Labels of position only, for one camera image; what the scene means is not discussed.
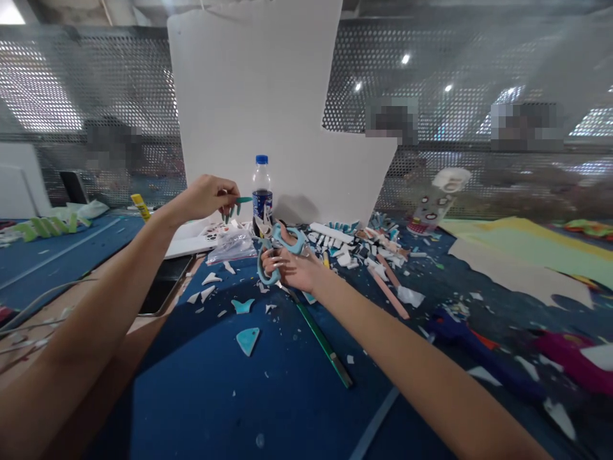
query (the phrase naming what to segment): blue cutting mat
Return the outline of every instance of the blue cutting mat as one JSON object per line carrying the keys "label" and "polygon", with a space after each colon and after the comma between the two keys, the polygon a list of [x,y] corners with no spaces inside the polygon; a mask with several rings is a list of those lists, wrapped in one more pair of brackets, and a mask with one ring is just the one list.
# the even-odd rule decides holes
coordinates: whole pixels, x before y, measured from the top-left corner
{"label": "blue cutting mat", "polygon": [[[84,273],[90,271],[129,243],[141,229],[143,221],[140,216],[105,215],[93,220],[90,228],[79,227],[77,233],[53,238],[37,238],[29,243],[16,241],[10,247],[0,249],[0,286],[2,286],[5,282],[30,269],[30,267],[38,265],[73,244],[82,241],[118,218],[120,219],[119,222],[102,233],[85,241],[82,245],[75,247],[37,271],[6,286],[4,289],[0,289],[0,304],[20,310],[27,307],[36,297],[49,289],[81,278]],[[58,291],[46,296],[41,300],[40,307],[60,293]]]}
{"label": "blue cutting mat", "polygon": [[[569,299],[564,299],[566,312],[538,305],[535,299],[511,293],[448,256],[453,241],[443,234],[440,242],[431,241],[428,246],[423,238],[403,234],[403,247],[419,245],[444,265],[439,269],[429,259],[412,259],[397,270],[403,285],[426,295],[419,309],[410,311],[412,318],[406,324],[413,330],[424,324],[427,312],[462,297],[470,306],[475,330],[510,349],[508,326],[530,327],[531,321],[552,330],[570,322],[602,334],[602,322],[613,310],[588,313]],[[220,265],[201,266],[86,458],[349,458],[391,383],[337,321],[315,304],[310,311],[354,380],[354,386],[346,390],[287,295],[275,286],[260,294],[255,286],[255,260],[236,261],[232,266],[240,269],[236,275]],[[402,275],[404,270],[411,275]],[[186,303],[190,295],[206,287],[201,282],[210,272],[223,279],[216,283],[216,295],[204,305],[199,300],[195,305]],[[397,316],[362,267],[339,272],[367,298]],[[469,292],[481,292],[495,314],[485,308],[484,301],[468,300]],[[241,302],[254,298],[251,313],[235,315],[233,298]],[[264,313],[267,303],[278,305],[268,315]],[[201,307],[204,311],[196,314]],[[222,310],[228,313],[217,318]],[[235,338],[252,327],[261,333],[248,358]],[[476,365],[455,348],[441,349],[465,369]],[[354,357],[354,365],[347,364],[348,354]],[[514,363],[511,356],[508,360]],[[421,369],[413,371],[417,376]],[[577,458],[564,436],[534,407],[502,387],[484,385],[553,458]],[[255,443],[259,434],[264,435],[263,449]],[[453,455],[400,396],[367,458],[407,457]]]}
{"label": "blue cutting mat", "polygon": [[[132,458],[349,457],[391,383],[318,305],[317,322],[355,382],[345,389],[287,294],[276,286],[260,293],[254,259],[232,266],[236,275],[220,265],[201,266],[91,446],[90,458],[125,452]],[[215,295],[204,304],[186,303],[210,286],[201,282],[211,271],[223,279]],[[254,298],[251,313],[236,315],[233,298]],[[277,305],[268,315],[267,303]],[[196,314],[201,307],[204,312]],[[228,313],[217,318],[222,310]],[[236,334],[252,327],[261,332],[248,358]],[[348,354],[354,365],[347,364]],[[404,400],[398,406],[385,422],[398,436],[376,443],[376,452],[400,452],[412,440],[436,458],[452,457]],[[263,449],[255,443],[258,434],[264,435]]]}

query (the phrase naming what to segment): perforated metal panel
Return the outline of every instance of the perforated metal panel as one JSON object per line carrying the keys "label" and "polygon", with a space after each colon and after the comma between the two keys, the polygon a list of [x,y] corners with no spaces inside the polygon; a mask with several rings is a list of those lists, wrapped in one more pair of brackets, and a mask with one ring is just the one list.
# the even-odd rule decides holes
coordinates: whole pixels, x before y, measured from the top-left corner
{"label": "perforated metal panel", "polygon": [[[323,125],[363,132],[372,98],[419,101],[419,143],[398,147],[377,208],[411,212],[420,189],[457,166],[473,178],[450,217],[613,217],[610,8],[530,8],[341,23]],[[492,149],[492,104],[515,103],[560,107],[566,147]]]}
{"label": "perforated metal panel", "polygon": [[0,98],[0,139],[36,146],[54,204],[63,169],[111,206],[185,188],[166,29],[0,27]]}
{"label": "perforated metal panel", "polygon": [[[611,16],[419,7],[341,21],[322,124],[362,132],[370,98],[417,99],[419,142],[398,148],[382,210],[412,211],[423,184],[460,166],[473,178],[450,215],[611,217]],[[111,206],[133,192],[162,204],[185,187],[165,29],[0,27],[0,100],[0,141],[36,146],[55,204],[62,169]],[[491,105],[526,102],[562,107],[563,151],[492,151]],[[108,134],[92,142],[98,127]]]}

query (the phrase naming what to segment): glue stick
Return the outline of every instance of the glue stick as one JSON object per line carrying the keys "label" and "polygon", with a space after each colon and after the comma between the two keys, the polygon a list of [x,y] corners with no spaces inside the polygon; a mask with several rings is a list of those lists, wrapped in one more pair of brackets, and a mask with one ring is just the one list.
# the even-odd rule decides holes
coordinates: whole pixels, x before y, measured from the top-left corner
{"label": "glue stick", "polygon": [[140,196],[140,194],[134,194],[131,195],[130,198],[132,198],[134,205],[139,209],[142,219],[147,222],[151,218],[151,214],[149,214],[149,210],[147,209],[145,202],[142,200],[142,196]]}

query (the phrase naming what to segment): plastic bottle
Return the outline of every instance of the plastic bottle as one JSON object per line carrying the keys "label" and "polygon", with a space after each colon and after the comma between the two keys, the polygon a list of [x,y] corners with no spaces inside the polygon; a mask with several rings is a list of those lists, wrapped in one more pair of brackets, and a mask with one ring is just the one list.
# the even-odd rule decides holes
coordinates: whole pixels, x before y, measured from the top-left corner
{"label": "plastic bottle", "polygon": [[270,175],[268,174],[268,156],[255,156],[255,171],[254,171],[254,234],[261,237],[260,230],[255,222],[255,216],[264,220],[264,213],[268,213],[269,219],[272,220],[273,213],[273,193],[270,187]]}

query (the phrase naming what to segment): light blue scissors handle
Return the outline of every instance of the light blue scissors handle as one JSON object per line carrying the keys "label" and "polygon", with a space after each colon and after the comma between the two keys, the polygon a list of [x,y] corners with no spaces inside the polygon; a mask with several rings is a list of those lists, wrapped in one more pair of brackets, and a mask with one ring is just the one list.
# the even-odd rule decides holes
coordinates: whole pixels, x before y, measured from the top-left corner
{"label": "light blue scissors handle", "polygon": [[293,227],[288,227],[287,231],[294,234],[294,236],[298,240],[296,244],[291,245],[283,240],[283,237],[281,236],[281,225],[279,225],[279,223],[275,224],[275,226],[273,227],[273,238],[279,243],[281,243],[283,246],[285,246],[285,248],[292,254],[302,254],[302,249],[307,241],[305,239],[305,235],[300,230],[295,229]]}
{"label": "light blue scissors handle", "polygon": [[278,268],[275,268],[275,271],[270,274],[270,277],[266,276],[266,272],[264,271],[264,267],[262,265],[262,253],[265,250],[272,249],[273,245],[268,239],[263,239],[260,241],[262,242],[262,245],[260,246],[260,251],[257,254],[257,274],[260,277],[260,281],[262,281],[262,283],[267,286],[270,286],[271,284],[281,281],[281,272],[279,272]]}

